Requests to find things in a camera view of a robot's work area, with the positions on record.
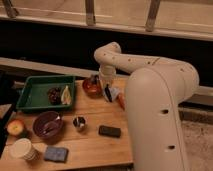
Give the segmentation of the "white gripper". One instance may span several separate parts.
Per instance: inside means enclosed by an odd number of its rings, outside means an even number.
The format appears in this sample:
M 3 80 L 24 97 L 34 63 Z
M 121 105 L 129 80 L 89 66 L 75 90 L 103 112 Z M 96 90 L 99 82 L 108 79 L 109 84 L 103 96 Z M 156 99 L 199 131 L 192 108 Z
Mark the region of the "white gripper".
M 116 69 L 112 66 L 101 66 L 99 68 L 99 78 L 104 88 L 104 93 L 109 102 L 112 102 L 112 96 L 110 89 L 107 85 L 113 84 L 114 77 L 116 76 Z

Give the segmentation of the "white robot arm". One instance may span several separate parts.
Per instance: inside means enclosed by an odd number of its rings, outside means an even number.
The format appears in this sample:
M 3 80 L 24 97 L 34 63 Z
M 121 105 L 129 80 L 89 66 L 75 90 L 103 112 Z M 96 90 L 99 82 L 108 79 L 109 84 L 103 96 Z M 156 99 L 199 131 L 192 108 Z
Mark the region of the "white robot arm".
M 190 171 L 178 105 L 199 87 L 188 62 L 121 52 L 116 42 L 95 50 L 99 73 L 107 83 L 117 69 L 129 74 L 125 111 L 134 171 Z

